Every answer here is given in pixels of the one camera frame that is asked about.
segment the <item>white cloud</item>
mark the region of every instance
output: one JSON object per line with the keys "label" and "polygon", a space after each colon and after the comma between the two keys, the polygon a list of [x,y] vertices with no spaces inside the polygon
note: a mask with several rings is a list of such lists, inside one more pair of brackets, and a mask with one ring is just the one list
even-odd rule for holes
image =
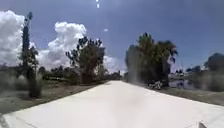
{"label": "white cloud", "polygon": [[[22,15],[17,15],[12,11],[0,11],[0,64],[18,64],[18,55],[22,46],[23,22],[24,16]],[[69,66],[65,52],[75,49],[78,40],[87,32],[84,25],[67,22],[57,22],[55,31],[57,33],[55,40],[48,43],[47,49],[39,50],[37,59],[40,66],[46,68],[54,68],[59,65]],[[104,57],[104,65],[110,72],[124,67],[118,59],[109,56]]]}
{"label": "white cloud", "polygon": [[78,40],[86,34],[86,28],[82,24],[57,22],[55,24],[57,37],[48,43],[48,49],[39,51],[40,65],[53,68],[59,65],[69,66],[69,60],[65,52],[75,49]]}
{"label": "white cloud", "polygon": [[23,21],[24,16],[12,11],[0,11],[0,63],[18,63]]}

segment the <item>bush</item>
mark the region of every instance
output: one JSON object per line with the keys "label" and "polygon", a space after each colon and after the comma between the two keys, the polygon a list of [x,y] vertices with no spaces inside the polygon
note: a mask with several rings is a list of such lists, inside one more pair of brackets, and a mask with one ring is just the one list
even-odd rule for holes
{"label": "bush", "polygon": [[41,87],[37,84],[36,73],[32,67],[28,67],[27,80],[29,83],[29,96],[31,98],[38,98],[41,96]]}
{"label": "bush", "polygon": [[27,91],[27,90],[29,90],[28,81],[27,81],[27,79],[23,75],[20,75],[15,80],[14,87],[15,87],[16,90],[20,90],[20,91]]}
{"label": "bush", "polygon": [[221,72],[204,71],[194,73],[188,79],[196,89],[216,92],[224,91],[224,74]]}
{"label": "bush", "polygon": [[77,85],[77,84],[81,83],[80,76],[77,74],[73,74],[73,73],[67,77],[67,80],[68,80],[69,84],[71,84],[71,85]]}
{"label": "bush", "polygon": [[0,72],[0,92],[6,89],[12,89],[16,81],[15,76],[11,76],[10,73]]}
{"label": "bush", "polygon": [[44,86],[44,80],[43,80],[42,75],[38,75],[36,80],[37,80],[37,86],[39,88],[42,88]]}

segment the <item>road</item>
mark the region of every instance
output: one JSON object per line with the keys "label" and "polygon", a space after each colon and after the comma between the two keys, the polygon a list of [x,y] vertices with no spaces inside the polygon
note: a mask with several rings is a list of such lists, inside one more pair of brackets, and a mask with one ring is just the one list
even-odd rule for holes
{"label": "road", "polygon": [[224,107],[111,81],[4,118],[11,128],[223,128]]}

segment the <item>green tree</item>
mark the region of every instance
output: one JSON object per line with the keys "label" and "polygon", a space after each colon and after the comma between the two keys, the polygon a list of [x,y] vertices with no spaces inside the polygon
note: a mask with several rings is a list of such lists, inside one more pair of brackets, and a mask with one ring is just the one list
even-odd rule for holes
{"label": "green tree", "polygon": [[52,68],[51,73],[52,73],[53,77],[60,77],[61,78],[61,77],[63,77],[63,74],[64,74],[64,68],[61,65],[57,68]]}
{"label": "green tree", "polygon": [[76,85],[80,83],[80,78],[78,73],[74,70],[74,68],[66,67],[64,68],[63,77],[69,82],[71,85]]}
{"label": "green tree", "polygon": [[152,80],[166,80],[170,64],[175,62],[176,46],[170,41],[155,42],[151,35],[144,33],[138,45],[131,45],[126,52],[129,80],[150,83]]}
{"label": "green tree", "polygon": [[41,66],[38,70],[38,73],[41,74],[41,75],[45,75],[46,74],[46,68]]}
{"label": "green tree", "polygon": [[94,41],[85,36],[79,39],[76,49],[66,52],[73,68],[79,70],[82,83],[92,82],[96,67],[103,64],[105,48],[101,44],[101,40]]}
{"label": "green tree", "polygon": [[104,65],[98,65],[96,68],[97,80],[104,80],[106,74],[108,74],[108,70],[104,67]]}
{"label": "green tree", "polygon": [[36,82],[36,67],[38,64],[36,55],[38,52],[34,47],[30,48],[29,23],[32,18],[33,14],[32,12],[29,12],[24,20],[24,27],[22,29],[22,52],[19,59],[22,61],[22,74],[27,78],[29,83],[29,96],[37,98],[41,95],[41,90]]}
{"label": "green tree", "polygon": [[201,72],[201,67],[200,66],[195,66],[191,69],[191,71],[194,72],[194,73],[199,73],[199,72]]}
{"label": "green tree", "polygon": [[183,70],[181,70],[181,69],[180,70],[176,70],[176,73],[177,74],[181,74],[181,73],[183,73]]}
{"label": "green tree", "polygon": [[188,72],[188,73],[191,72],[191,71],[192,71],[191,68],[187,68],[187,69],[186,69],[186,72]]}
{"label": "green tree", "polygon": [[204,65],[211,71],[224,70],[224,55],[215,53],[208,58]]}
{"label": "green tree", "polygon": [[120,71],[114,72],[110,74],[110,76],[111,76],[111,80],[121,80],[122,78]]}

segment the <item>grass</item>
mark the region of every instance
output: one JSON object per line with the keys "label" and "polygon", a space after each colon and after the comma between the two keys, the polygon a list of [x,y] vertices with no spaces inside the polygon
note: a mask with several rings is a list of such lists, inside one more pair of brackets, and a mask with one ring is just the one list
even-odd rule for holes
{"label": "grass", "polygon": [[63,82],[45,81],[48,83],[42,89],[42,97],[39,99],[30,99],[27,91],[6,90],[0,94],[0,113],[6,114],[21,109],[29,108],[35,105],[43,104],[62,97],[73,95],[96,86],[92,85],[76,85],[68,86]]}
{"label": "grass", "polygon": [[200,101],[204,103],[224,106],[224,92],[212,92],[212,91],[200,91],[200,90],[192,91],[178,88],[167,88],[166,90],[160,90],[158,92],[190,100]]}

